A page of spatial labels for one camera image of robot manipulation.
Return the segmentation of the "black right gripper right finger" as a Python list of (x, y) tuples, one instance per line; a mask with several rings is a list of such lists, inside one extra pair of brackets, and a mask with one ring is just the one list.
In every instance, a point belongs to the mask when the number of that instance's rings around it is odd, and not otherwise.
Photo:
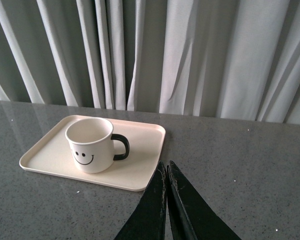
[(167, 166), (167, 203), (174, 240), (239, 240), (210, 208), (178, 166)]

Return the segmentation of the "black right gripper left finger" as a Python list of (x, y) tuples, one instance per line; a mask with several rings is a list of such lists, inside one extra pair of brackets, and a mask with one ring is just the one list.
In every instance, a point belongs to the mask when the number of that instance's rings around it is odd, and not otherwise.
[(163, 240), (166, 228), (167, 171), (159, 162), (138, 205), (116, 240)]

